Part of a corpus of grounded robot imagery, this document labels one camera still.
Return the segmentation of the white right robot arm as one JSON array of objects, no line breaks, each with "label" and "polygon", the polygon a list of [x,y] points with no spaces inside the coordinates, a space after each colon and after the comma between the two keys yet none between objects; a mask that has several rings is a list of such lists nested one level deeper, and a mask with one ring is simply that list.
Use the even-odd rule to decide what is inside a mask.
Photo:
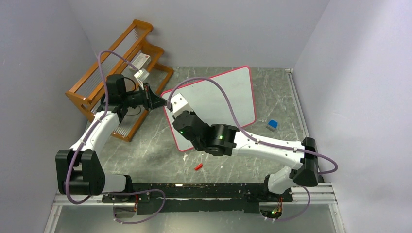
[{"label": "white right robot arm", "polygon": [[236,126],[208,125],[194,112],[183,111],[172,125],[197,151],[213,156],[253,156],[276,161],[284,167],[265,177],[262,195],[273,201],[294,185],[315,187],[319,183],[315,139],[282,141],[253,135]]}]

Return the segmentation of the red white marker pen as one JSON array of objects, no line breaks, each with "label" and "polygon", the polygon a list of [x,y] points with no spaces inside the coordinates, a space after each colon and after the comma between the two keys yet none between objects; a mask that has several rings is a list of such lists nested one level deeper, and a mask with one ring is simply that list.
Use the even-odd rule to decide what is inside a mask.
[{"label": "red white marker pen", "polygon": [[172,106],[171,103],[168,103],[167,109],[169,110],[169,112],[172,112],[172,111],[173,111],[173,106]]}]

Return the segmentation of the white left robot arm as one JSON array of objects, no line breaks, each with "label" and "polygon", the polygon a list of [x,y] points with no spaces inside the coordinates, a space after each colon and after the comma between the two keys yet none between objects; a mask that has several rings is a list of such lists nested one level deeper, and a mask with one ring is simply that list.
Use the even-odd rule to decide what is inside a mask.
[{"label": "white left robot arm", "polygon": [[152,110],[167,101],[153,92],[148,83],[135,91],[127,91],[122,74],[109,75],[105,85],[108,99],[102,99],[94,120],[82,137],[68,150],[59,150],[55,157],[58,190],[61,194],[95,196],[115,192],[123,202],[134,197],[128,175],[106,174],[99,161],[104,145],[120,125],[130,108]]}]

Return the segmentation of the red marker cap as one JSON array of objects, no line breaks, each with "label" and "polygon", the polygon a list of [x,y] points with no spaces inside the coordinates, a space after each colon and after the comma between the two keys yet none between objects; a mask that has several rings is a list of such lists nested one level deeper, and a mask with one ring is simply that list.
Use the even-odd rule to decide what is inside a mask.
[{"label": "red marker cap", "polygon": [[194,170],[195,170],[195,171],[198,171],[198,170],[201,169],[202,167],[203,167],[203,164],[200,163],[198,166],[196,166],[196,167],[194,168]]}]

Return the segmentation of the pink-framed whiteboard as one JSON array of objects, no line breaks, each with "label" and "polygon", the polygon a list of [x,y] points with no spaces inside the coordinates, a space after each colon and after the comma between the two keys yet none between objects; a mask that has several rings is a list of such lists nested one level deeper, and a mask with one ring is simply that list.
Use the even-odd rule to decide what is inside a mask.
[{"label": "pink-framed whiteboard", "polygon": [[[207,80],[190,80],[176,89],[164,92],[161,97],[171,103],[171,98],[182,94],[194,112],[208,125],[226,124],[239,129],[256,121],[255,98],[249,67],[239,67]],[[174,129],[173,115],[164,107],[176,147],[184,152],[193,145]]]}]

